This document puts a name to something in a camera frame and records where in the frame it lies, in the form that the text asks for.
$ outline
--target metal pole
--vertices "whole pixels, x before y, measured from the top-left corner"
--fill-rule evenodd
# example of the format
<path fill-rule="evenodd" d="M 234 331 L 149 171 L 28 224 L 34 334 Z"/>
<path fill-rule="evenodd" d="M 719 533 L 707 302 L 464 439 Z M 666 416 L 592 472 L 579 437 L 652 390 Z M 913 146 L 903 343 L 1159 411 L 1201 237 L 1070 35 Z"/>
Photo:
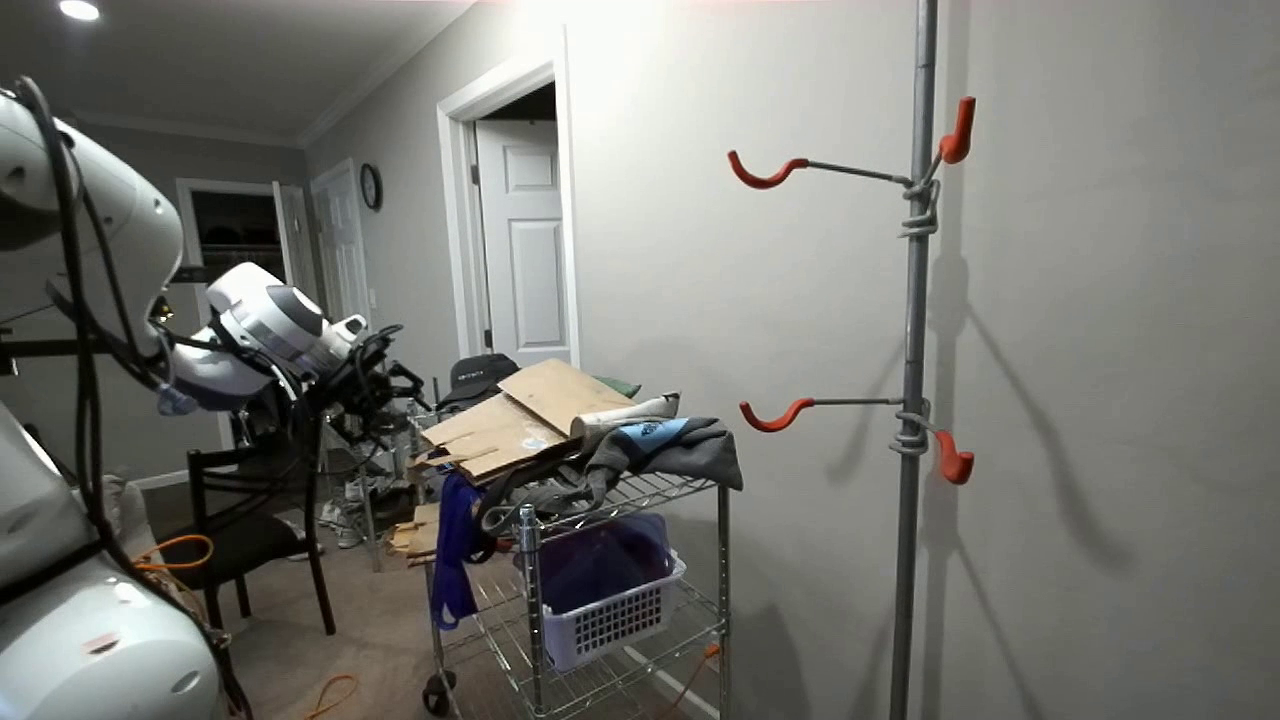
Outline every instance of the metal pole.
<path fill-rule="evenodd" d="M 916 611 L 916 508 L 920 453 L 930 445 L 925 331 L 930 331 L 930 237 L 932 237 L 932 64 L 938 0 L 916 4 L 916 110 L 913 110 L 913 188 L 910 188 L 910 348 L 903 348 L 903 420 L 899 420 L 899 515 L 898 515 L 898 614 L 892 614 L 892 701 L 887 715 L 910 720 L 913 697 L 913 611 Z"/>

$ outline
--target doorway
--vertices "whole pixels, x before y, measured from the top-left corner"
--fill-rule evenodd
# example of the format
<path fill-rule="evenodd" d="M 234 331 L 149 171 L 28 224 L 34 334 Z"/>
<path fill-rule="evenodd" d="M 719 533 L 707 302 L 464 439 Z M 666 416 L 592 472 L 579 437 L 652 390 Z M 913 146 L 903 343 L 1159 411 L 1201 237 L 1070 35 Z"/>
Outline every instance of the doorway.
<path fill-rule="evenodd" d="M 579 362 L 556 64 L 501 67 L 435 106 L 455 348 Z"/>

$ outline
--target cart wheel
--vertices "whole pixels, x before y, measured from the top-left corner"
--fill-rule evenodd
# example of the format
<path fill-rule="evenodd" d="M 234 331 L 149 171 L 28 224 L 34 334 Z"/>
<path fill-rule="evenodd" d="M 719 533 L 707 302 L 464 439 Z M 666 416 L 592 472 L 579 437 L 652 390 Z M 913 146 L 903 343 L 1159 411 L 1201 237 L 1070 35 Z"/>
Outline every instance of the cart wheel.
<path fill-rule="evenodd" d="M 439 676 L 434 676 L 430 680 L 430 689 L 424 689 L 424 709 L 434 712 L 434 715 L 448 715 L 448 689 L 455 689 L 455 676 L 453 672 L 439 672 Z"/>

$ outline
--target ceiling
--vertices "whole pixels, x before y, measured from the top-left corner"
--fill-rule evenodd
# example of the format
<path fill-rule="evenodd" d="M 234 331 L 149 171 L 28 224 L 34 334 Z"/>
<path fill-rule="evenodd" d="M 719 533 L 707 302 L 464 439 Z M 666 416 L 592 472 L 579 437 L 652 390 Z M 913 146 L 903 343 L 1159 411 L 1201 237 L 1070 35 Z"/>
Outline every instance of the ceiling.
<path fill-rule="evenodd" d="M 73 125 L 303 142 L 474 0 L 0 0 L 0 85 L 34 74 Z"/>

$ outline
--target cardboard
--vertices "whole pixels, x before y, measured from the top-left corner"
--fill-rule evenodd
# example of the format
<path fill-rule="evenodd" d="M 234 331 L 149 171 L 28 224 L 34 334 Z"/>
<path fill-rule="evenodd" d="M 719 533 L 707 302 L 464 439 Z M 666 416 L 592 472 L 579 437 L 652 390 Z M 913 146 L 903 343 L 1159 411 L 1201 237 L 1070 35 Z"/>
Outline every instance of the cardboard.
<path fill-rule="evenodd" d="M 501 380 L 501 396 L 434 425 L 424 463 L 460 463 L 474 479 L 487 479 L 567 445 L 576 416 L 609 407 L 630 407 L 630 399 L 564 358 L 545 358 Z"/>

